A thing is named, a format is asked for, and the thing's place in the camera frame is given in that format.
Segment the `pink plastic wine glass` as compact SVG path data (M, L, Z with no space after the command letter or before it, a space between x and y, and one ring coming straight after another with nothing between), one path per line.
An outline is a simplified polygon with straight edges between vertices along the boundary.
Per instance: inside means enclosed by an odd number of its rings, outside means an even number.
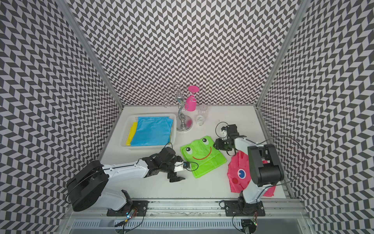
M200 88L194 85L188 87L188 91L191 95L186 100L185 109L186 111L193 112L196 110L197 99L196 94L200 91Z

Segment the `silver metal glass rack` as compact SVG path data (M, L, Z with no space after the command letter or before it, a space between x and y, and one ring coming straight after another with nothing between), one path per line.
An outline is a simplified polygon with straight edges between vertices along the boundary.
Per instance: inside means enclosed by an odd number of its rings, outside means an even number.
M162 93L162 105L165 108L170 108L177 105L177 131L187 132L193 126L192 118L184 114L184 110L187 107L187 101L185 99L186 93L182 91L181 85L176 83L171 88L166 89Z

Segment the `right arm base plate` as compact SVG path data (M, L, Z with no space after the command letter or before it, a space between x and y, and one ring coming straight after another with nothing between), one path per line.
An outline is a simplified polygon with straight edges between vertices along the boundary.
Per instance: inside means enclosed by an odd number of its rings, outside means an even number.
M239 202L237 200L224 200L224 210L226 216L244 215L257 217L266 216L263 203L260 201L254 204Z

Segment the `clear wine glass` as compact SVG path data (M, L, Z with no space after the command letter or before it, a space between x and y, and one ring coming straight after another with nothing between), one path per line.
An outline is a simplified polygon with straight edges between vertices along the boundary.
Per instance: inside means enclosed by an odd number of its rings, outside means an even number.
M208 106L206 104L199 105L198 115L196 116L196 123L202 126L208 116Z

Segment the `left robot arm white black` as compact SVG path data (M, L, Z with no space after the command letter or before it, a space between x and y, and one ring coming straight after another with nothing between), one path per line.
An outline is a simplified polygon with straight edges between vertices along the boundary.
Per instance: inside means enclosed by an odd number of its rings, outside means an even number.
M166 173L169 182L179 182L183 177L177 173L191 167L170 147L159 153L120 165L103 165L95 160L86 165L66 185L66 201L73 211L89 208L107 208L111 215L127 212L134 208L133 200L124 189L111 189L113 184L135 178L147 178Z

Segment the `pink cartoon raincoat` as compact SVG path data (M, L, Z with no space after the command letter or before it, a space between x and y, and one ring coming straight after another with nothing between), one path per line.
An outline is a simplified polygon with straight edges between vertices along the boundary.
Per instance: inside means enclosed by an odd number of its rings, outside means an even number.
M248 155L238 151L228 164L228 180L232 193L240 193L251 181Z

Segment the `white plastic perforated basket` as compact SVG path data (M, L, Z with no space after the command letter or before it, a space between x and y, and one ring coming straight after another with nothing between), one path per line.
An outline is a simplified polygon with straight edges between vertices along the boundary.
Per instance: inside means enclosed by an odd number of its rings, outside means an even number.
M130 127L132 126L133 122L138 121L138 117L169 117L173 120L173 125L171 129L171 135L170 135L170 141L169 143L174 144L176 139L176 115L175 114L168 114L168 113L157 113L157 114L137 114L132 115L128 117L128 119L125 122L124 129L122 130L121 138L120 138L120 145L131 149L131 150L143 150L143 149L156 149L163 146L140 146L140 147L134 147L134 146L126 146L126 140L130 131Z

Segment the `blue towel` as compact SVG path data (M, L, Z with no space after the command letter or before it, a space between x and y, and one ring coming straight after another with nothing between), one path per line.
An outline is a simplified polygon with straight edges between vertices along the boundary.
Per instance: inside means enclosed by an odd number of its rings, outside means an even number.
M164 146L170 141L173 120L169 117L138 117L131 146Z

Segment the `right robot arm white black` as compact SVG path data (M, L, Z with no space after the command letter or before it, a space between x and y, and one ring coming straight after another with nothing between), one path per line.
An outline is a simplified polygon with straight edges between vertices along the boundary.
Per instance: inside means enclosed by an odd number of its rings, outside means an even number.
M239 134L234 124L221 128L221 134L213 147L226 152L236 150L247 155L251 181L238 198L239 207L242 209L259 205L265 192L284 179L276 147L247 139L245 135Z

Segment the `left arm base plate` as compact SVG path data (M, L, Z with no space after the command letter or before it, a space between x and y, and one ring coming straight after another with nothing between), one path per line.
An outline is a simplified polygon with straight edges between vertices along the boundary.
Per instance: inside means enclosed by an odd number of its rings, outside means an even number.
M127 202L118 211L113 209L108 209L107 216L117 216L117 217L131 217L133 215L145 216L148 209L149 201L147 200L135 200L132 202Z

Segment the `aluminium front rail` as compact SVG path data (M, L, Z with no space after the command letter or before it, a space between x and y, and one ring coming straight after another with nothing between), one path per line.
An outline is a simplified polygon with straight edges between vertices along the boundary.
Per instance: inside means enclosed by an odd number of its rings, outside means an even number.
M147 219L162 218L229 218L224 210L222 199L148 199ZM234 215L240 217L257 218L309 218L304 204L299 199L263 199L266 216L257 217Z

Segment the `green frog raincoat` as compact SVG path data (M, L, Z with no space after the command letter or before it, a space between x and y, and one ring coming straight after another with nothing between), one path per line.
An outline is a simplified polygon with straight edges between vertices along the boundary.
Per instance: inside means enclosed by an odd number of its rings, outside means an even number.
M183 158L191 163L191 172L195 178L201 178L227 163L227 159L213 144L210 136L204 136L180 147Z

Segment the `aluminium corner post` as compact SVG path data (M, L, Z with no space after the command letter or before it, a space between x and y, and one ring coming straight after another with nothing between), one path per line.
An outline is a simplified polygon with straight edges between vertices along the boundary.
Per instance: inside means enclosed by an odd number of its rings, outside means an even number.
M62 11L62 13L63 13L65 19L67 20L67 22L69 23L70 27L74 31L74 33L75 33L78 41L81 43L83 49L87 53L87 55L88 55L89 59L91 60L94 68L98 72L101 80L106 85L109 92L112 94L115 102L119 105L120 109L123 109L124 105L123 105L119 95L117 94L116 90L112 86L109 78L107 77L103 67L101 66L96 54L94 53L92 47L90 46L87 38L85 37L83 31L81 30L79 24L77 23L77 21L76 21L74 15L72 14L69 6L63 0L56 0L55 2L58 5L59 9Z
M264 85L264 88L263 90L261 91L261 94L258 98L258 101L256 103L256 108L260 108L260 106L262 105L262 103L264 102L271 86L272 86L272 83L275 79L275 76L281 66L281 63L295 37L295 34L297 33L298 31L298 28L301 24L301 22L303 21L303 17L304 15L306 14L307 12L307 9L310 5L311 1L310 0L302 0L301 1L301 4L295 14L295 17L294 19L292 20L292 23L291 23L291 26L286 34L286 37L284 39L284 42L280 48L280 51L276 57L276 60L275 60L275 63L270 71L270 74L268 76L268 78L266 79L266 82L265 82L265 85Z

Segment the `yellow raincoat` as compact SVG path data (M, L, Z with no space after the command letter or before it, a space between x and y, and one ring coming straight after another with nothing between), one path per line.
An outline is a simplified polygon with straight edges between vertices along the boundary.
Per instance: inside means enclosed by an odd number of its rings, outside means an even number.
M130 127L130 131L126 140L126 146L131 146L131 141L136 133L137 130L137 122L133 122L132 126Z

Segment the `left aluminium corner post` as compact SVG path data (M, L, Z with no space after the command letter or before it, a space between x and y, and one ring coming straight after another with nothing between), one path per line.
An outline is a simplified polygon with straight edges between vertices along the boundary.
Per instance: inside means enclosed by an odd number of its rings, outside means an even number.
M67 20L67 22L69 23L70 27L74 31L74 33L75 33L78 41L81 43L83 49L87 53L87 55L88 55L89 59L91 60L94 68L98 72L101 80L106 85L109 92L112 94L115 102L119 105L120 109L123 109L124 105L123 105L119 95L117 94L116 90L112 86L109 78L107 77L103 67L101 66L96 54L94 53L92 47L90 46L87 38L85 37L83 31L81 30L79 24L77 23L77 21L76 21L74 15L72 14L69 6L63 0L56 0L55 2L58 5L59 9L62 11L62 13L63 13L65 19Z

